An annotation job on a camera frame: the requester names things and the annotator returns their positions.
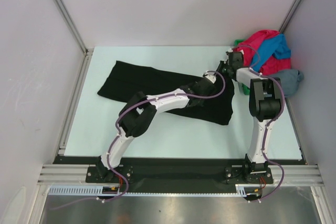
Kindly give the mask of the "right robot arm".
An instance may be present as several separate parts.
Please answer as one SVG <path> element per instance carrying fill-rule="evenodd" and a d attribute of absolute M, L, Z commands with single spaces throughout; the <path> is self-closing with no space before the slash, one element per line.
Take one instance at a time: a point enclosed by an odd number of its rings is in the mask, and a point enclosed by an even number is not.
<path fill-rule="evenodd" d="M 254 183 L 267 172 L 269 140 L 275 121 L 283 113 L 285 97 L 279 79 L 244 67 L 242 51 L 229 50 L 226 54 L 228 59 L 220 62 L 217 71 L 250 89 L 249 111 L 254 124 L 242 176 L 245 181 Z"/>

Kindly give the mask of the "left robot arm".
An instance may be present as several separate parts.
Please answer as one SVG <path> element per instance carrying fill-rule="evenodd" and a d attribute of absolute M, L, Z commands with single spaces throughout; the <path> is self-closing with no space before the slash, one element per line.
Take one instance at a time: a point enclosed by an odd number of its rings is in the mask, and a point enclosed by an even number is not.
<path fill-rule="evenodd" d="M 205 99 L 212 99 L 215 92 L 216 74 L 207 72 L 199 81 L 181 86 L 173 91 L 146 95 L 136 93 L 120 111 L 115 123 L 117 135 L 107 152 L 99 156 L 96 163 L 98 176 L 105 182 L 115 178 L 116 167 L 131 142 L 143 135 L 154 117 L 160 113 L 175 109 L 200 106 Z"/>

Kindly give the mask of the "black t shirt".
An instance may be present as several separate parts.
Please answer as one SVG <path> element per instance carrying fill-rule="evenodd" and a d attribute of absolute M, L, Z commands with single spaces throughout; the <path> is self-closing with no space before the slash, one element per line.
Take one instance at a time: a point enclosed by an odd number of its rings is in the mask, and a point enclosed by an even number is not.
<path fill-rule="evenodd" d="M 224 74 L 223 77 L 225 90 L 220 96 L 204 100 L 201 106 L 170 110 L 169 113 L 228 125 L 233 115 L 234 84 L 227 75 Z M 198 76 L 117 61 L 104 85 L 98 91 L 98 95 L 127 103 L 137 92 L 143 92 L 146 95 L 167 93 L 200 79 L 201 77 Z"/>

